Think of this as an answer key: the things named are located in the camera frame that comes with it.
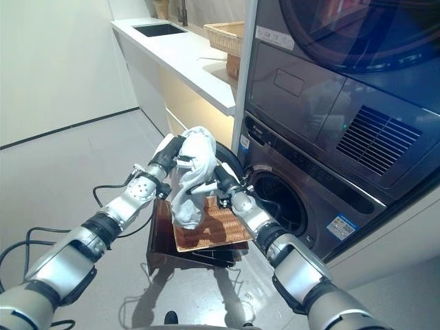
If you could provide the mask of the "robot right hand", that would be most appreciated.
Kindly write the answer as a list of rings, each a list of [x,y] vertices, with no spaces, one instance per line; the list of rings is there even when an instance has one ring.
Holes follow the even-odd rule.
[[[226,162],[220,162],[214,168],[212,177],[207,181],[189,188],[188,195],[209,194],[215,196],[220,204],[231,198],[231,194],[241,188],[241,182]]]

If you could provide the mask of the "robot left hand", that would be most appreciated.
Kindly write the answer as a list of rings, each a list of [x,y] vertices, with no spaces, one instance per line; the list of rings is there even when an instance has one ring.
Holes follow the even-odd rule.
[[[182,135],[172,135],[171,139],[165,143],[163,148],[156,152],[148,164],[157,164],[168,173],[176,165],[175,158],[179,155],[185,140],[186,138]]]

